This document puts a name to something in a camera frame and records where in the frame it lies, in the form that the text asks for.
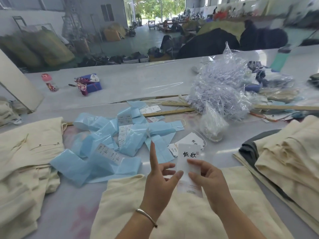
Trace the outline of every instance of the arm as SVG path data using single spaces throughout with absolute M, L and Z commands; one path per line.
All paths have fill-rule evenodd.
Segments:
M 266 239 L 233 200 L 220 169 L 203 160 L 188 159 L 188 163 L 201 167 L 202 175 L 189 173 L 189 177 L 203 187 L 209 205 L 221 219 L 229 239 Z
M 174 168 L 174 163 L 158 164 L 155 145 L 151 142 L 150 149 L 151 172 L 147 176 L 143 201 L 140 205 L 155 222 L 168 205 L 174 188 L 183 176 L 183 171 L 175 172 L 167 170 Z M 173 175 L 166 179 L 163 175 Z M 126 223 L 115 239 L 148 239 L 154 228 L 153 222 L 138 212 L 134 212 L 131 219 Z

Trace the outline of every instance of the tabletop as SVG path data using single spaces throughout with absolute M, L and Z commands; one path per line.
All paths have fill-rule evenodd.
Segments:
M 24 121 L 29 123 L 59 116 L 63 116 L 66 121 L 73 121 L 81 112 L 89 112 L 98 116 L 114 117 L 119 111 L 126 107 L 129 107 L 127 103 L 117 103 L 55 112 L 35 112 L 24 117 Z M 160 107 L 163 111 L 176 108 L 161 105 Z M 190 132 L 199 132 L 198 124 L 200 115 L 195 112 L 167 115 L 164 119 L 166 122 L 177 120 L 181 120 L 182 123 L 185 124 L 185 130 L 176 132 L 172 142 L 182 139 Z M 248 115 L 245 121 L 231 123 L 223 140 L 220 142 L 213 143 L 205 138 L 207 145 L 202 150 L 202 157 L 219 168 L 241 166 L 241 164 L 232 157 L 232 154 L 238 150 L 242 142 L 258 133 L 283 128 L 285 125 L 286 123 L 283 121 L 265 123 L 260 118 Z M 76 133 L 78 133 L 78 130 L 74 126 L 70 126 L 66 129 L 63 135 L 66 148 L 70 148 Z M 142 159 L 139 173 L 149 173 L 149 151 L 145 144 L 143 144 L 136 156 Z M 257 181 L 257 183 L 295 238 L 319 238 L 308 225 L 269 191 L 268 188 L 259 181 Z M 45 197 L 41 211 L 42 214 L 38 220 L 38 229 L 26 238 L 89 239 L 91 226 L 98 210 L 102 193 L 106 188 L 107 182 L 86 184 L 78 188 L 64 176 L 61 176 L 61 185 L 58 190 Z
M 319 45 L 295 48 L 288 57 L 283 73 L 296 79 L 307 79 L 319 69 Z M 277 49 L 238 52 L 247 61 L 260 60 L 270 66 Z M 153 63 L 94 66 L 63 69 L 48 72 L 60 88 L 50 92 L 41 79 L 41 73 L 25 74 L 26 77 L 44 94 L 45 98 L 37 111 L 56 111 L 92 105 L 110 104 L 132 99 L 158 96 L 186 95 L 195 79 L 194 65 L 208 60 L 197 57 L 182 60 L 159 61 Z M 74 78 L 96 73 L 101 80 L 102 90 L 83 96 Z

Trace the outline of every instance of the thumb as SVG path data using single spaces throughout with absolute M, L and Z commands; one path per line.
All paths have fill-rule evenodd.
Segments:
M 170 186 L 174 189 L 178 183 L 178 181 L 181 179 L 181 177 L 183 176 L 184 171 L 180 170 L 178 172 L 176 172 L 168 181 L 168 183 L 170 184 Z
M 195 174 L 193 172 L 189 172 L 188 176 L 195 182 L 195 184 L 203 186 L 203 184 L 205 183 L 205 177 L 199 175 L 199 174 Z

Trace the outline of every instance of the dark gray fabric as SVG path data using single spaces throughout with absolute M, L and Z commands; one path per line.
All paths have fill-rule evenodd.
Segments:
M 249 163 L 249 165 L 251 167 L 254 168 L 254 170 L 256 170 L 258 173 L 260 173 L 258 171 L 258 169 L 255 167 L 255 163 L 257 161 L 257 159 L 259 158 L 259 154 L 257 151 L 257 146 L 254 143 L 254 141 L 262 139 L 264 137 L 273 135 L 277 132 L 279 132 L 280 129 L 276 129 L 276 130 L 271 130 L 271 131 L 267 131 L 267 132 L 262 132 L 260 134 L 258 134 L 257 136 L 254 136 L 250 139 L 248 139 L 247 141 L 245 141 L 242 145 L 241 148 L 239 149 L 239 153 L 241 154 L 241 156 L 243 156 L 243 158 L 247 161 L 247 163 Z M 281 188 L 279 188 L 275 183 L 273 183 L 272 181 L 270 181 L 267 177 L 265 177 L 267 179 L 267 181 L 270 183 L 271 186 L 273 186 L 278 193 L 281 194 L 281 196 L 287 200 L 293 201 Z

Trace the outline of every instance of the teal bottle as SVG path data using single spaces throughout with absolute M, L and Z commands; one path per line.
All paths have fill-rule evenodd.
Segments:
M 272 68 L 276 72 L 280 72 L 281 69 L 284 67 L 287 58 L 289 57 L 290 52 L 291 52 L 290 44 L 278 49 L 275 60 L 270 65 L 270 68 Z

